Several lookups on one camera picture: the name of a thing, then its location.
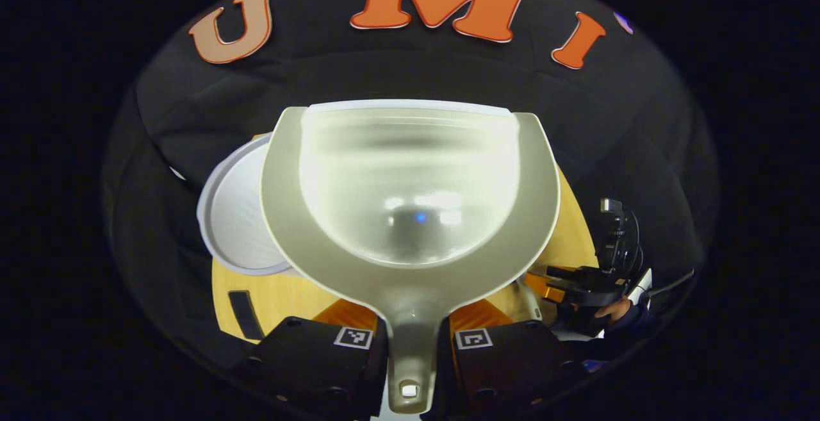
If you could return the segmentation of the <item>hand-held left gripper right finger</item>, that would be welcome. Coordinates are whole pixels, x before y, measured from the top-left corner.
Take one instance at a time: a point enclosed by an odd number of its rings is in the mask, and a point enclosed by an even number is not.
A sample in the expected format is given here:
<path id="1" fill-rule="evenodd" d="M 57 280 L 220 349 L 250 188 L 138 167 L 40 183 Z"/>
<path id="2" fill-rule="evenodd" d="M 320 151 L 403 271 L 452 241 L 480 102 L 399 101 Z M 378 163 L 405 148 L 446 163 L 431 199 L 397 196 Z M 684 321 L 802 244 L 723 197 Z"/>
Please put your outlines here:
<path id="1" fill-rule="evenodd" d="M 578 383 L 576 352 L 486 299 L 455 310 L 439 342 L 437 418 L 547 418 Z"/>

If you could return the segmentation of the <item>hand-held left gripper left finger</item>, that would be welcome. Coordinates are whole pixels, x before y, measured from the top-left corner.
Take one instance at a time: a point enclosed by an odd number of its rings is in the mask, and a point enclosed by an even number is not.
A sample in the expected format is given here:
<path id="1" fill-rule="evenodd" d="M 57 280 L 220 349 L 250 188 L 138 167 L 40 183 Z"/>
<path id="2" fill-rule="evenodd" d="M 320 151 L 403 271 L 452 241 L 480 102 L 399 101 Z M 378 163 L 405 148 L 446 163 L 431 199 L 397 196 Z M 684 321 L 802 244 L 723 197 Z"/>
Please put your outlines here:
<path id="1" fill-rule="evenodd" d="M 238 382 L 298 420 L 371 420 L 386 388 L 386 325 L 287 317 L 238 363 Z"/>

